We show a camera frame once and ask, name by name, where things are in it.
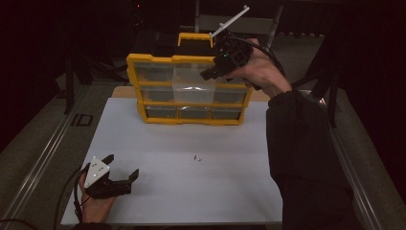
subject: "floor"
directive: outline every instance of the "floor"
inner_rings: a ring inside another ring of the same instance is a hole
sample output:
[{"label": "floor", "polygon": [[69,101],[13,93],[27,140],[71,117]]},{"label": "floor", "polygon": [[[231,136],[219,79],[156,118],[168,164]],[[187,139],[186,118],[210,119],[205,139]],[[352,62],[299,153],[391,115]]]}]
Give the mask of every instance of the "floor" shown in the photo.
[{"label": "floor", "polygon": [[[322,41],[322,37],[278,35],[275,38],[273,51],[290,82],[305,75]],[[69,177],[83,163],[106,100],[116,86],[123,85],[97,73],[94,77],[92,85],[76,82],[76,103],[70,114],[63,114],[63,99],[52,99],[0,154],[2,219],[24,219],[40,230],[53,229],[54,224],[56,229],[71,228],[58,224],[73,189],[72,181],[68,182]],[[300,88],[311,89],[313,84],[310,82]],[[64,87],[63,76],[60,85]],[[406,229],[406,208],[386,174],[368,133],[348,102],[345,91],[339,91],[337,103],[335,132],[350,162],[351,180],[357,184],[356,196],[359,198],[354,201],[354,207],[360,219],[366,229]],[[93,122],[89,126],[77,126],[72,122],[76,114],[92,116]],[[0,225],[0,228],[28,229],[19,223],[10,224],[9,228]],[[193,227],[205,230],[217,228]],[[222,226],[221,229],[224,228],[275,230],[281,229],[281,225]],[[133,227],[114,226],[114,229]]]}]

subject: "black cable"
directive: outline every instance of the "black cable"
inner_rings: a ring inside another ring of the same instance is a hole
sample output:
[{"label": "black cable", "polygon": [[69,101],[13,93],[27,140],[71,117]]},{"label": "black cable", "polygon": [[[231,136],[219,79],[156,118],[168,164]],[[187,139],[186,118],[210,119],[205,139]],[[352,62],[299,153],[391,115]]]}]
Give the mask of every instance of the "black cable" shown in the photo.
[{"label": "black cable", "polygon": [[225,39],[241,41],[241,42],[244,42],[246,44],[249,44],[250,46],[252,46],[254,48],[257,48],[258,50],[260,50],[261,52],[266,54],[272,60],[272,62],[275,64],[275,66],[278,68],[278,70],[285,76],[284,70],[283,70],[283,67],[282,67],[281,63],[278,61],[278,59],[276,58],[274,53],[271,51],[271,49],[266,50],[262,46],[259,46],[259,45],[255,44],[255,43],[253,43],[253,42],[251,42],[249,40],[239,38],[239,37],[229,36],[229,37],[226,37]]},{"label": "black cable", "polygon": [[87,197],[82,203],[81,203],[81,205],[80,206],[83,206],[83,204],[87,201],[87,200],[89,200],[90,199],[90,197],[91,196],[89,196],[89,197]]},{"label": "black cable", "polygon": [[29,228],[33,229],[33,230],[37,230],[37,228],[35,226],[33,226],[32,224],[28,223],[27,221],[23,220],[23,219],[18,219],[18,218],[5,218],[5,219],[0,219],[0,223],[1,222],[19,222],[22,223],[26,226],[28,226]]},{"label": "black cable", "polygon": [[69,179],[65,182],[65,185],[63,186],[62,191],[60,192],[59,199],[57,201],[56,205],[56,210],[55,210],[55,215],[54,215],[54,229],[56,230],[56,223],[57,223],[57,218],[58,218],[58,213],[59,213],[59,207],[60,207],[60,202],[62,201],[63,194],[65,193],[66,187],[68,186],[69,182],[72,180],[74,175],[78,173],[80,170],[81,166],[79,166],[72,174],[69,176]]},{"label": "black cable", "polygon": [[78,184],[79,184],[79,179],[80,176],[86,172],[85,170],[86,168],[84,168],[83,170],[81,170],[79,172],[79,174],[77,175],[76,179],[75,179],[75,184],[74,184],[74,205],[75,205],[75,214],[78,217],[79,222],[82,222],[82,212],[81,212],[81,208],[80,208],[80,203],[79,203],[79,199],[78,199]]}]

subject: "white table surface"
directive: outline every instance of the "white table surface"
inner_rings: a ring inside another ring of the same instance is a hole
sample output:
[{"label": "white table surface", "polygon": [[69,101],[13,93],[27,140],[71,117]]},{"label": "white table surface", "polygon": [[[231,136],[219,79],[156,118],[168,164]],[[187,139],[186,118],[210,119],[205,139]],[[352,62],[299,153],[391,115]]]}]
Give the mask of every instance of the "white table surface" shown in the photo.
[{"label": "white table surface", "polygon": [[[282,221],[282,198],[269,174],[266,109],[250,102],[240,126],[166,126],[143,123],[135,99],[109,99],[83,165],[114,154],[110,179],[127,179],[136,169],[140,176],[130,195],[116,199],[107,222]],[[71,195],[61,224],[76,223]]]}]

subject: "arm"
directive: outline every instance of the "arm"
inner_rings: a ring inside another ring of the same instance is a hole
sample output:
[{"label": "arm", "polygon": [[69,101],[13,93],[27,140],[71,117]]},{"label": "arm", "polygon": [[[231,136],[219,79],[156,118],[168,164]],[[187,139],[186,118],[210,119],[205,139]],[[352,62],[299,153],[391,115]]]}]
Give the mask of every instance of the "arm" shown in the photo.
[{"label": "arm", "polygon": [[292,90],[262,52],[226,78],[245,78],[271,100],[266,112],[269,166],[282,200],[284,230],[363,229],[352,207],[352,189],[329,136],[318,102]]},{"label": "arm", "polygon": [[[251,42],[258,44],[256,39],[249,39]],[[270,98],[291,91],[287,79],[281,74],[278,68],[272,63],[269,57],[258,49],[254,49],[250,60],[246,65],[236,69],[225,76],[226,79],[244,78],[246,85],[252,87],[256,84],[261,87],[263,93]]]}]

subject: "yellow storage organizer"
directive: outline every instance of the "yellow storage organizer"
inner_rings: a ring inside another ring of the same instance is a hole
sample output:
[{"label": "yellow storage organizer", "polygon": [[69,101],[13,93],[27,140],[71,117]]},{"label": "yellow storage organizer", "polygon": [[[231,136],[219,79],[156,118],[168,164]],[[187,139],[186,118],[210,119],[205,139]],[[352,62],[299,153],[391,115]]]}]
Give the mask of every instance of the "yellow storage organizer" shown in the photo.
[{"label": "yellow storage organizer", "polygon": [[[207,39],[208,34],[180,34],[182,39]],[[252,89],[242,80],[203,80],[200,72],[214,66],[214,57],[154,57],[130,54],[127,73],[146,123],[212,126],[240,125]]]}]

